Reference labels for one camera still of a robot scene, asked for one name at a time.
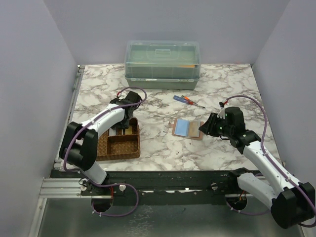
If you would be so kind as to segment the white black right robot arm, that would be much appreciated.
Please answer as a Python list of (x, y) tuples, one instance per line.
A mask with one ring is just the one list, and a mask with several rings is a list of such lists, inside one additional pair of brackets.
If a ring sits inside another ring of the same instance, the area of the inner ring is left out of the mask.
[(315, 217), (314, 187), (291, 175), (265, 148), (263, 140), (254, 131), (246, 129), (240, 108), (228, 107), (218, 114), (211, 113), (199, 130), (205, 135), (226, 137), (266, 179), (262, 181), (251, 171), (239, 168), (229, 174), (227, 187), (230, 192), (237, 194), (243, 190), (253, 195), (284, 229)]

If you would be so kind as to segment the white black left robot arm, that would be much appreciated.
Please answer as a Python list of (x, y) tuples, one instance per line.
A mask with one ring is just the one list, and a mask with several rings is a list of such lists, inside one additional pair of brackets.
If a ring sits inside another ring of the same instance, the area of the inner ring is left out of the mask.
[(64, 170), (68, 170), (67, 164), (75, 166), (74, 170), (88, 178), (99, 195), (106, 194), (110, 186), (106, 171), (96, 161), (98, 140), (110, 128), (126, 129), (134, 111), (147, 99), (145, 92), (142, 98), (134, 91), (129, 91), (126, 97), (120, 99), (123, 91), (119, 91), (116, 98), (94, 117), (82, 123), (69, 123), (59, 150)]

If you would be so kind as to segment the tan leather card holder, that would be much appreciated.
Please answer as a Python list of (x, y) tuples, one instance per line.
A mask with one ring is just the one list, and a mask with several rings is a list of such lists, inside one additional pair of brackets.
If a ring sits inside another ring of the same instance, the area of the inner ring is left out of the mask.
[(199, 133), (198, 138), (190, 138), (188, 136), (188, 129), (189, 129), (189, 123), (190, 120), (186, 119), (178, 119), (176, 118), (173, 122), (169, 122), (168, 126), (172, 129), (172, 135), (177, 136), (177, 137), (182, 137), (182, 138), (188, 138), (192, 140), (202, 140), (203, 139), (203, 133)]

